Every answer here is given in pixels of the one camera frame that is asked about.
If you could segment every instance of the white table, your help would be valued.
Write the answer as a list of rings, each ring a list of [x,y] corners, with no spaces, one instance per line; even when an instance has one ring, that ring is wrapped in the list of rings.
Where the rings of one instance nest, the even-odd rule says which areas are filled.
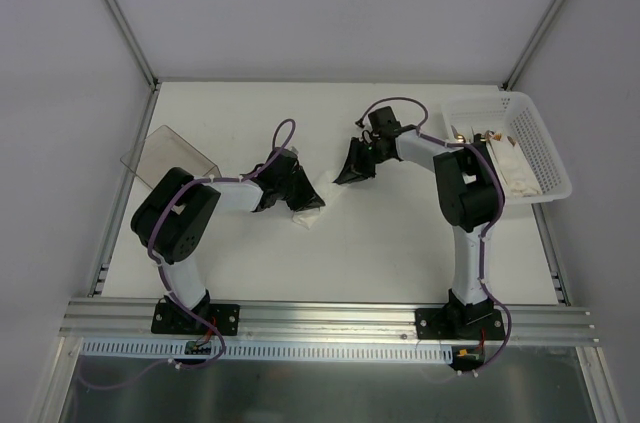
[[[344,162],[354,121],[373,101],[410,96],[430,110],[423,131],[444,137],[440,104],[493,86],[164,83],[149,132],[168,125],[214,161],[225,176],[267,157],[273,130],[296,119],[292,144],[313,182]],[[404,123],[421,112],[393,104]],[[282,138],[286,135],[283,129]],[[439,303],[453,279],[453,235],[435,178],[408,162],[380,165],[374,180],[347,188],[311,230],[291,221],[283,202],[259,214],[214,215],[196,250],[212,298],[234,300]],[[148,189],[135,181],[113,253],[104,296],[161,297],[162,285],[130,230]],[[495,229],[490,282],[511,304],[556,304],[532,210],[509,207]]]

